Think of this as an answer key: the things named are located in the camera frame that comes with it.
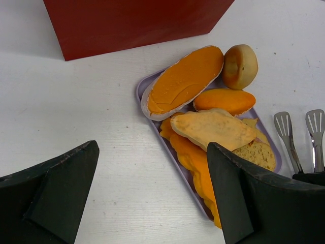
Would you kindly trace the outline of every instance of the red cardboard box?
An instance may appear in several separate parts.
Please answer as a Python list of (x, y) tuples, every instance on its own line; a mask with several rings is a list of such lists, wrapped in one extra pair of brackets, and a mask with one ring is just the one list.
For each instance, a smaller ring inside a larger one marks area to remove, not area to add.
[(65, 60), (209, 33), (234, 0), (44, 0)]

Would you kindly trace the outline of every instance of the toy sweet potato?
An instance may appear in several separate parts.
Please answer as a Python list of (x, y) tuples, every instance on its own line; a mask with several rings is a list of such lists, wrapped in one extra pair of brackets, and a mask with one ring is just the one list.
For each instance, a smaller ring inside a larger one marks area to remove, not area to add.
[(196, 110), (222, 108), (235, 116), (247, 112), (255, 102), (255, 97), (243, 90), (220, 88), (202, 92), (194, 99), (193, 107)]
[(170, 141), (173, 149), (177, 153), (178, 161), (186, 169), (191, 171), (194, 187), (198, 195), (205, 200), (205, 204), (210, 208), (214, 216), (215, 225), (221, 228), (213, 186), (209, 175), (207, 154), (190, 140), (174, 132), (171, 128), (170, 120), (171, 118), (167, 118), (162, 122), (160, 135)]

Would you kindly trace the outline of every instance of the lavender plastic tray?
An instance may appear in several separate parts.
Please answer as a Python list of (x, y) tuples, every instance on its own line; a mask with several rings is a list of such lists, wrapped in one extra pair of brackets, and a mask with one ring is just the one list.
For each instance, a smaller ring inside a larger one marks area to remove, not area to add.
[[(157, 73), (154, 73), (150, 76), (145, 77), (144, 79), (142, 79), (136, 89), (136, 99), (139, 103), (139, 106), (141, 107), (141, 98), (142, 98), (142, 94), (144, 92), (144, 90), (164, 71), (160, 70)], [(214, 89), (214, 88), (221, 88), (222, 86), (222, 82), (217, 81), (217, 82), (212, 82), (207, 88), (208, 89)], [(192, 104), (188, 104), (185, 107), (183, 107), (183, 109), (181, 110), (181, 112), (187, 112), (187, 111), (194, 111), (194, 108), (192, 106)], [(243, 115), (241, 115), (239, 118), (258, 118), (257, 113), (255, 112), (254, 108), (250, 109), (248, 112), (244, 113)], [(201, 209), (202, 213), (208, 217), (210, 220), (213, 220), (213, 216), (212, 213), (210, 211), (210, 209), (204, 204), (204, 200), (197, 194), (194, 184), (193, 184), (193, 177), (190, 173), (189, 170), (185, 169), (178, 161), (177, 159), (177, 155), (175, 150), (172, 148), (172, 146), (170, 145), (169, 141), (162, 138), (159, 133), (160, 133), (160, 125), (161, 122), (157, 122), (157, 121), (152, 121), (152, 120), (148, 120), (150, 125), (153, 128), (153, 131), (155, 132), (155, 134), (157, 135), (159, 141), (162, 143), (163, 147), (165, 148), (165, 150), (167, 151), (167, 153), (169, 154), (172, 162), (174, 163), (174, 165), (176, 166), (177, 170), (179, 171), (181, 177), (183, 178), (186, 186), (189, 189), (189, 192), (192, 194), (195, 202), (198, 204), (198, 207)], [(256, 127), (261, 130), (263, 132), (263, 134), (266, 135), (268, 141), (270, 142), (271, 148), (274, 152), (275, 158), (276, 158), (276, 168), (274, 170), (275, 173), (278, 173), (281, 169), (282, 166), (282, 159), (281, 159), (281, 155), (278, 151), (278, 149), (276, 148), (274, 142), (272, 141), (269, 133), (267, 132), (267, 130), (265, 129), (263, 123), (261, 122), (261, 120), (259, 119), (257, 122)]]

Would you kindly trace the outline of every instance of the white tabletop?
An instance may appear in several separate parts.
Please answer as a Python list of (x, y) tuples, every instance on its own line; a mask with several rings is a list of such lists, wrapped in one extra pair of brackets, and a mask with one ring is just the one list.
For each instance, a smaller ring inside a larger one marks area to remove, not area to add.
[(143, 78), (206, 46), (246, 43), (259, 73), (246, 90), (283, 157), (273, 114), (291, 114), (310, 172), (305, 113), (325, 109), (325, 2), (236, 0), (208, 35), (65, 62), (42, 0), (0, 0), (0, 176), (96, 140), (100, 158), (76, 243), (224, 243), (141, 114)]

